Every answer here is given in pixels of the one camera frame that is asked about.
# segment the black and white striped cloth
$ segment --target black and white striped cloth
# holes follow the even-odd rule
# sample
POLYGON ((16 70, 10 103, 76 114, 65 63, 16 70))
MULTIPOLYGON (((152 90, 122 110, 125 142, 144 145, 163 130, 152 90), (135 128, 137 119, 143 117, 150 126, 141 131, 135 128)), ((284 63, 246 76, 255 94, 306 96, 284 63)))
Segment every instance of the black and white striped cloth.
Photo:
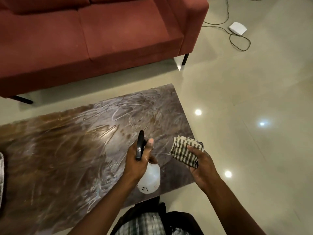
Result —
POLYGON ((187 145, 197 148, 202 152, 204 151, 202 142, 192 138, 178 136, 177 138, 174 138, 170 154, 178 161, 185 163, 188 166, 198 168, 198 158, 187 149, 187 145))

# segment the red sofa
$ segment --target red sofa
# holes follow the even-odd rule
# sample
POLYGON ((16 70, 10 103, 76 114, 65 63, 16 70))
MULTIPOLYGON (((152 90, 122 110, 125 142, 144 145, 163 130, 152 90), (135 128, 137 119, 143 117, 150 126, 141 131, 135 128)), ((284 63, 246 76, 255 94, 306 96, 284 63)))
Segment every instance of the red sofa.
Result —
POLYGON ((192 52, 206 0, 0 0, 0 96, 192 52))

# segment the sofa seat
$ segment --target sofa seat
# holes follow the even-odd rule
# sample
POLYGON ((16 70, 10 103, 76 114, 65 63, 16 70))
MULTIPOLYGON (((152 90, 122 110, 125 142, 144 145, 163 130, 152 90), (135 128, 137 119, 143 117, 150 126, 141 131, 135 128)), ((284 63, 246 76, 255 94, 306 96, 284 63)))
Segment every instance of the sofa seat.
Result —
POLYGON ((81 69, 91 64, 76 10, 33 15, 1 10, 0 29, 3 97, 79 80, 81 69))
POLYGON ((169 51, 174 56, 179 53, 183 34, 166 0, 96 4, 78 13, 93 62, 111 65, 169 51))

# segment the person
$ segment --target person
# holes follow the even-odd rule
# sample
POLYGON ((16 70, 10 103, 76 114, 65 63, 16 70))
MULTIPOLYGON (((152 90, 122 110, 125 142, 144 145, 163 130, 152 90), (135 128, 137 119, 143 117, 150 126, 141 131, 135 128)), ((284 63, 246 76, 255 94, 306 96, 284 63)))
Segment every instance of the person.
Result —
MULTIPOLYGON (((142 160, 136 161, 136 144, 127 151, 124 172, 113 188, 99 203, 69 232, 69 235, 106 235, 119 213, 124 201, 135 188, 147 169, 148 162, 157 163, 151 155, 153 139, 149 139, 143 151, 142 160)), ((236 196, 221 179, 213 160, 206 152, 188 146, 198 157, 197 169, 190 168, 196 184, 211 202, 227 235, 265 235, 259 225, 240 204, 236 196)), ((166 213, 159 197, 153 198, 128 210, 119 219, 111 235, 126 234, 203 234, 199 225, 188 213, 166 213)))

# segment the sofa armrest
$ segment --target sofa armrest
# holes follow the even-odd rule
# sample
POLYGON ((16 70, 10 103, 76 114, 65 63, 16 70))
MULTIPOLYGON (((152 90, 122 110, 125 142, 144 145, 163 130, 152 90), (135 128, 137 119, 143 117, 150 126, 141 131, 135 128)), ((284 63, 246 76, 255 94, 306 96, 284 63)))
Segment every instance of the sofa armrest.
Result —
POLYGON ((167 0, 184 34, 179 55, 191 53, 209 9, 207 0, 167 0))

